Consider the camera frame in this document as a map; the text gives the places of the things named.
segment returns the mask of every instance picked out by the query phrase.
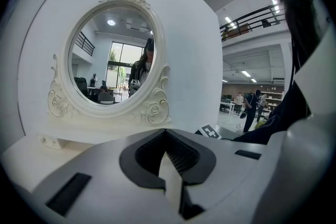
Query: white table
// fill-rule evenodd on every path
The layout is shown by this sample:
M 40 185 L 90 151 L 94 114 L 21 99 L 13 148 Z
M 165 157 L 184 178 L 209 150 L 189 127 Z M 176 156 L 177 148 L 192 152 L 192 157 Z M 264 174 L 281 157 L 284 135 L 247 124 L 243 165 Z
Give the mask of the white table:
M 221 104 L 228 105 L 230 107 L 229 114 L 233 115 L 233 111 L 235 109 L 235 103 L 225 103 L 225 102 L 220 102 Z

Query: person walking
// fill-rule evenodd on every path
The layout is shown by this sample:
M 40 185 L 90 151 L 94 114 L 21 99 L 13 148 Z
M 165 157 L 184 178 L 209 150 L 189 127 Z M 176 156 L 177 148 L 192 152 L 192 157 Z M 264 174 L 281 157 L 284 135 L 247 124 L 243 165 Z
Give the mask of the person walking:
M 253 123 L 253 119 L 257 111 L 257 101 L 259 96 L 260 90 L 256 90 L 256 94 L 250 94 L 247 98 L 244 99 L 244 103 L 246 104 L 247 109 L 246 122 L 243 130 L 244 133 L 248 132 L 248 129 L 250 129 Z
M 242 97 L 241 93 L 238 94 L 238 96 L 236 97 L 236 112 L 237 112 L 237 115 L 240 114 L 241 112 L 241 107 L 243 106 L 243 100 L 244 98 Z
M 259 122 L 260 120 L 260 116 L 262 114 L 262 111 L 264 108 L 268 108 L 268 104 L 266 101 L 266 98 L 268 97 L 268 95 L 265 93 L 261 98 L 260 98 L 260 103 L 259 103 L 259 107 L 258 107 L 258 118 L 257 118 L 257 122 Z

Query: floor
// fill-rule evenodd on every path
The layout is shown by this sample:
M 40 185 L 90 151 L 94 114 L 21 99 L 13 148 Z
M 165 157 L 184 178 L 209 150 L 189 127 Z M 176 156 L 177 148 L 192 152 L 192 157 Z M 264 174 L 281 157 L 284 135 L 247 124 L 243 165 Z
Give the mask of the floor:
M 217 125 L 236 133 L 237 136 L 243 134 L 245 121 L 246 118 L 241 119 L 239 115 L 236 114 L 236 112 L 234 112 L 233 115 L 230 115 L 229 113 L 223 111 L 218 112 Z M 254 130 L 256 124 L 257 124 L 257 118 L 253 120 L 253 123 L 249 131 Z

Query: ornate mirror frame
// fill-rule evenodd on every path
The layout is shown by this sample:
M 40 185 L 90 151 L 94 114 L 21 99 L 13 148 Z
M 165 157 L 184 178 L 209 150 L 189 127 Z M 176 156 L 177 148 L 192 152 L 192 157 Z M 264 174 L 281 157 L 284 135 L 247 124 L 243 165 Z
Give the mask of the ornate mirror frame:
M 146 83 L 140 87 L 132 98 L 114 105 L 99 105 L 87 99 L 76 86 L 71 68 L 72 49 L 78 34 L 90 19 L 104 10 L 126 6 L 140 11 L 152 25 L 155 42 L 152 70 L 146 79 Z M 54 55 L 56 65 L 52 69 L 55 71 L 55 77 L 48 93 L 50 112 L 55 117 L 73 116 L 75 112 L 81 112 L 96 118 L 111 118 L 126 113 L 132 114 L 134 117 L 146 114 L 150 123 L 156 124 L 156 122 L 165 121 L 168 116 L 168 103 L 164 83 L 168 80 L 166 73 L 169 71 L 169 67 L 165 64 L 165 52 L 162 24 L 157 14 L 145 0 L 99 1 L 95 7 L 87 11 L 78 20 L 69 33 L 65 45 L 61 49 L 60 56 Z M 160 110 L 161 105 L 165 107 L 163 109 L 164 112 Z

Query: shelf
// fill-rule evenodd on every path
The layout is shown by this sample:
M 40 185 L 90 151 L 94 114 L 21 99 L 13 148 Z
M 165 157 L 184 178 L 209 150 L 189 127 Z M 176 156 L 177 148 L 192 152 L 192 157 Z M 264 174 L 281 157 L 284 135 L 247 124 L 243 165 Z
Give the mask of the shelf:
M 275 99 L 275 98 L 266 98 L 268 100 L 276 100 L 276 101 L 282 101 L 281 99 Z
M 279 93 L 279 92 L 261 92 L 261 93 L 271 93 L 271 94 L 279 94 L 279 95 L 282 95 L 282 93 Z

